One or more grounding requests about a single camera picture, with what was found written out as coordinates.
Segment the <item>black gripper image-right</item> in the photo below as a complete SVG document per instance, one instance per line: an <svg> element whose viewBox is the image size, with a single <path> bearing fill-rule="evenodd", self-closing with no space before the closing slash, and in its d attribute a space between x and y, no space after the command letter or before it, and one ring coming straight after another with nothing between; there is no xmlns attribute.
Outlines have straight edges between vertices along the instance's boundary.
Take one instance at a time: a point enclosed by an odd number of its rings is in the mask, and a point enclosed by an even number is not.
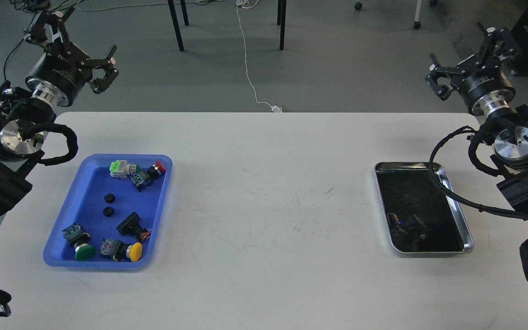
<svg viewBox="0 0 528 330"><path fill-rule="evenodd" d="M429 54L432 65L425 81L440 100L447 100L458 91L471 115L492 115L508 111L515 88L507 79L501 64L512 61L519 48L507 27L477 27L484 34L476 58L466 58L456 67L442 66L434 53Z"/></svg>

